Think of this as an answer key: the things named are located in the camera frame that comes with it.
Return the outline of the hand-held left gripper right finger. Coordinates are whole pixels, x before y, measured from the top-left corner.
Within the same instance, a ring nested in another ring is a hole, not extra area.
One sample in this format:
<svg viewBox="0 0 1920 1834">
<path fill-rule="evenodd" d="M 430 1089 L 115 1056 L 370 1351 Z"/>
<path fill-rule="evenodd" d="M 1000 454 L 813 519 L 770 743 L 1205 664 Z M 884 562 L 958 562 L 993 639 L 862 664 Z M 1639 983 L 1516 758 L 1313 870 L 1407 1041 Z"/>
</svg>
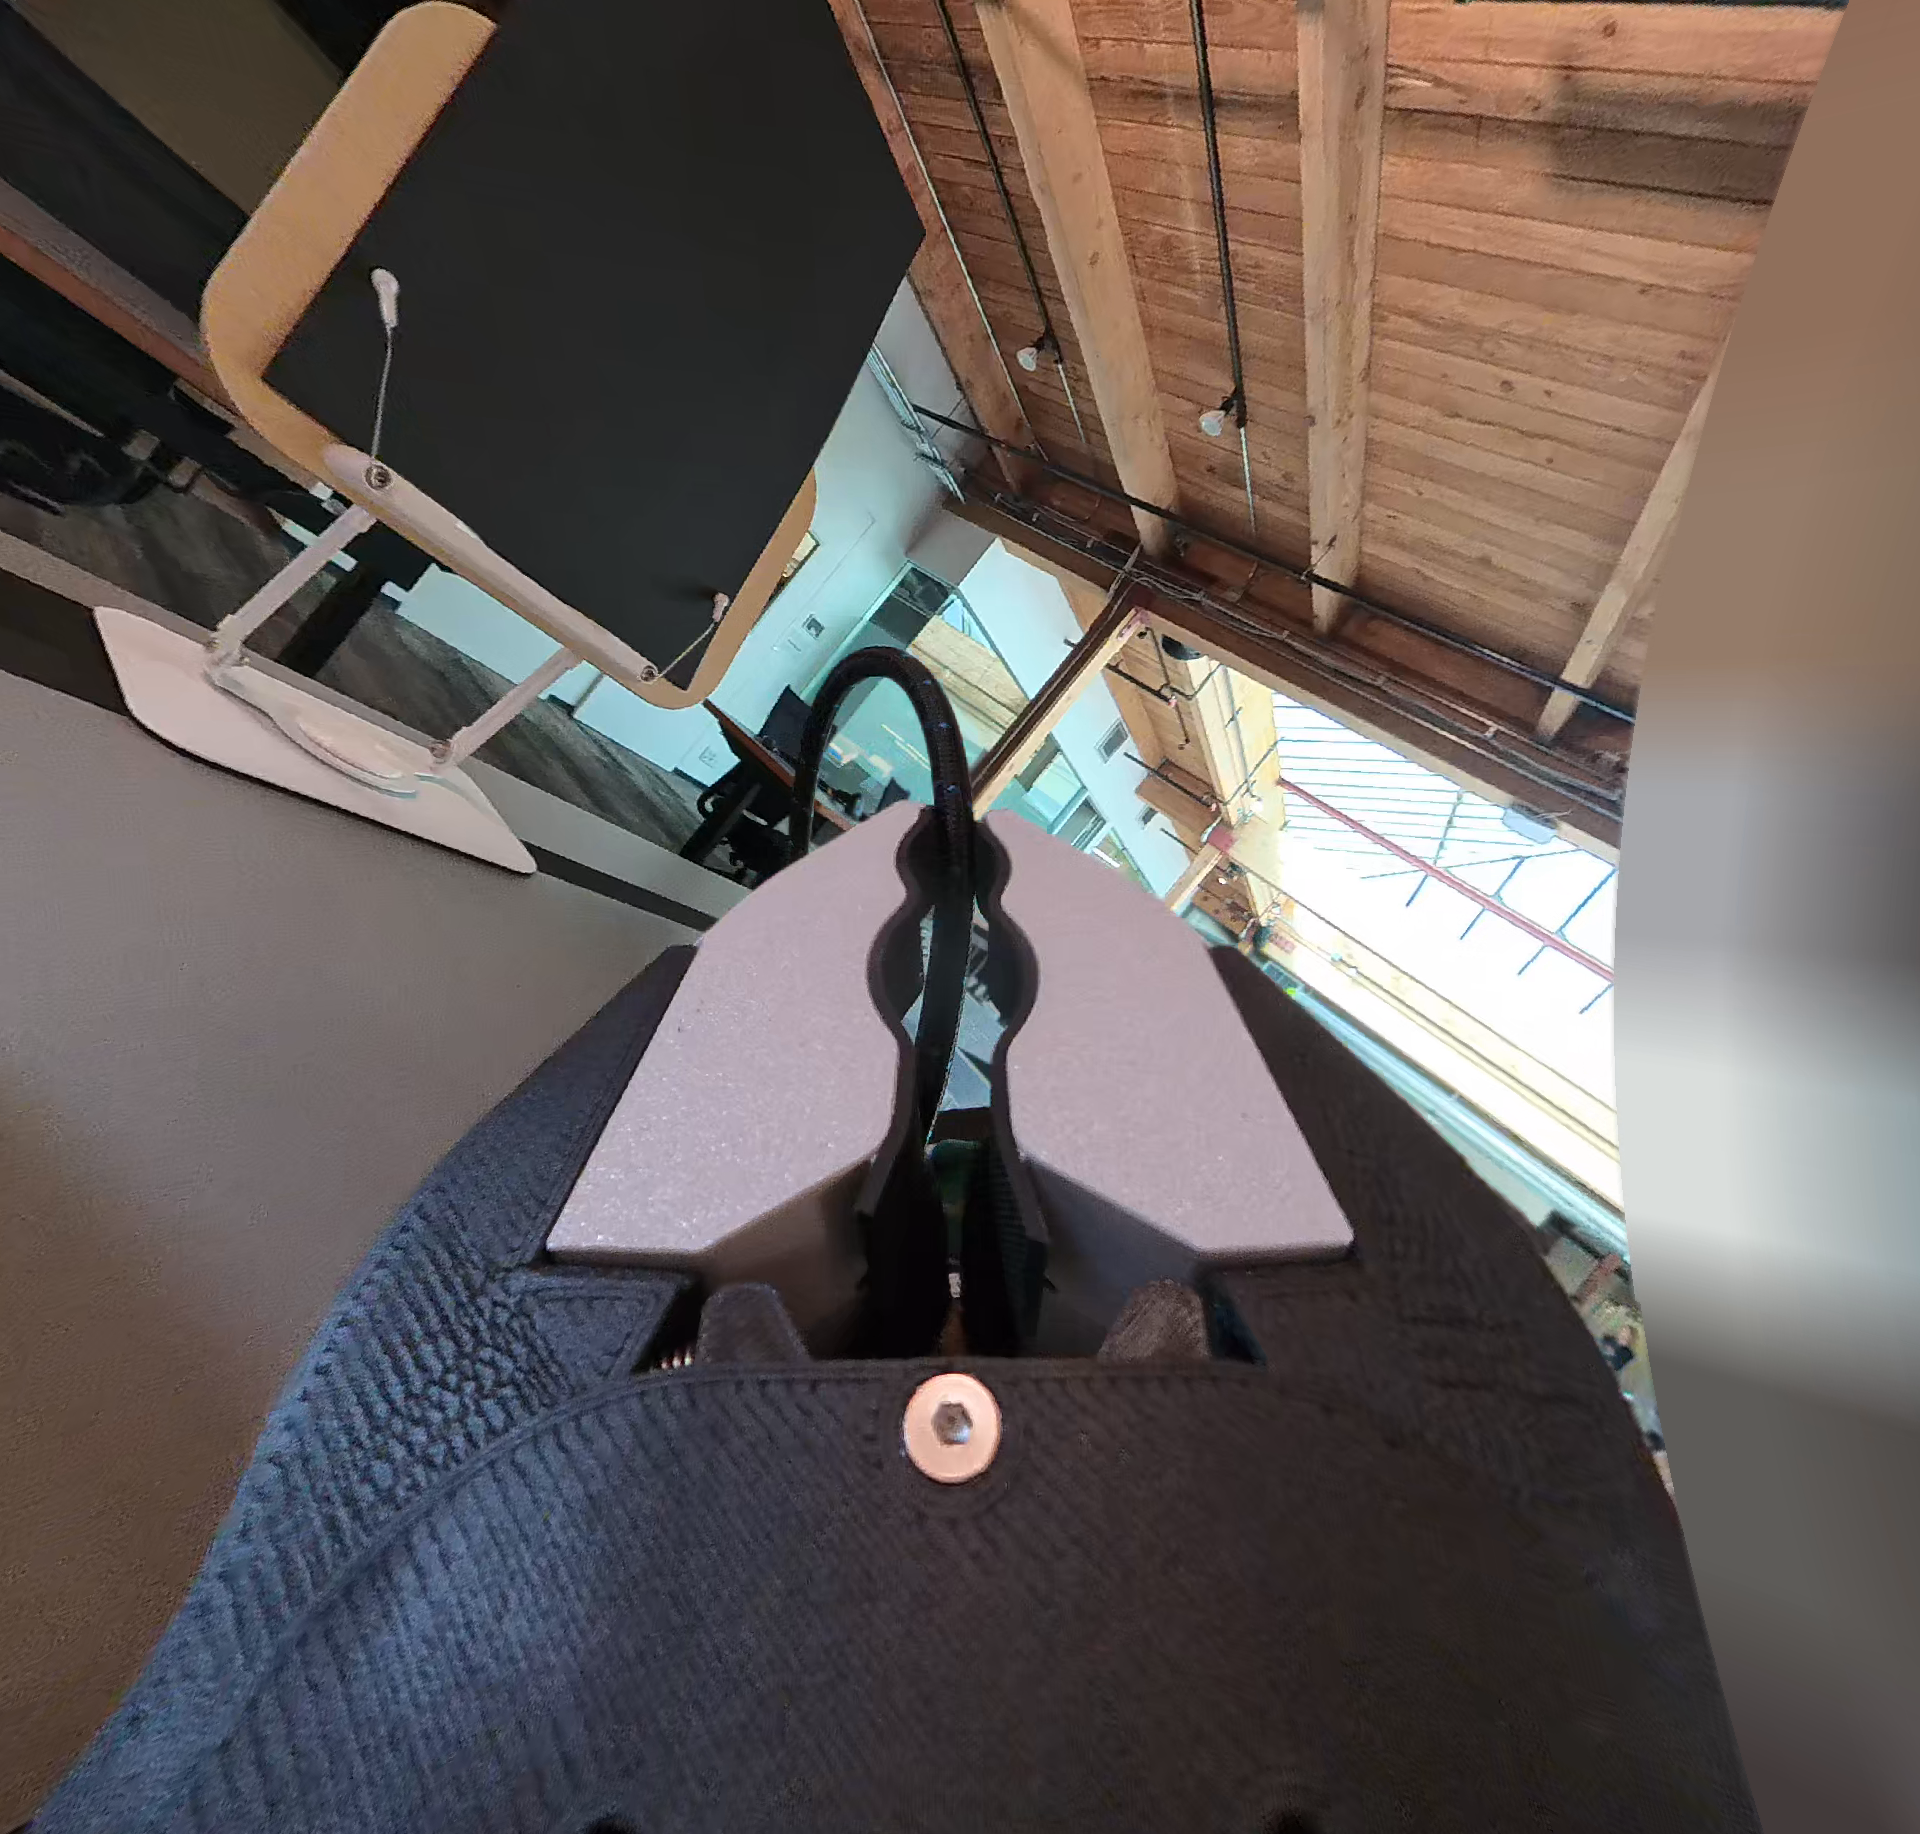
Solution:
<svg viewBox="0 0 1920 1834">
<path fill-rule="evenodd" d="M 1101 1345 L 1148 1281 L 1336 1263 L 1355 1226 L 1205 936 L 1023 815 L 979 820 L 1005 1041 L 993 1144 L 1023 1345 Z"/>
</svg>

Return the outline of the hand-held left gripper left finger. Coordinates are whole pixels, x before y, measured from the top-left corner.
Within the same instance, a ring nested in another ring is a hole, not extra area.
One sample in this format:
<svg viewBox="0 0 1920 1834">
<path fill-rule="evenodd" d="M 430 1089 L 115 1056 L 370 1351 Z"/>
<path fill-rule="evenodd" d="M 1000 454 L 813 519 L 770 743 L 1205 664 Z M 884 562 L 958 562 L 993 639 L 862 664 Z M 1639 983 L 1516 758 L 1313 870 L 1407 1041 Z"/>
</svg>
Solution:
<svg viewBox="0 0 1920 1834">
<path fill-rule="evenodd" d="M 874 1304 L 874 1235 L 921 1144 L 919 1056 L 884 950 L 928 900 L 889 807 L 729 909 L 689 950 L 548 1251 L 775 1288 L 818 1353 Z"/>
</svg>

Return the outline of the black panel with white stand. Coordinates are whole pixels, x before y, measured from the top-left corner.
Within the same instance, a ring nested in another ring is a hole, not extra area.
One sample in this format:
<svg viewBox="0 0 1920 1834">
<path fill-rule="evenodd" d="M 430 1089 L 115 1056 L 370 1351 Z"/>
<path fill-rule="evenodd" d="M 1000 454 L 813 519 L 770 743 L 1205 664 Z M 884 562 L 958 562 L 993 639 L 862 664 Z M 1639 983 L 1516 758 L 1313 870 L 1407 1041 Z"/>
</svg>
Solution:
<svg viewBox="0 0 1920 1834">
<path fill-rule="evenodd" d="M 832 0 L 403 7 L 200 293 L 227 401 L 346 510 L 200 639 L 103 604 L 125 711 L 532 874 L 465 758 L 578 666 L 671 717 L 718 686 L 921 238 Z M 370 527 L 550 645 L 449 738 L 249 657 Z"/>
</svg>

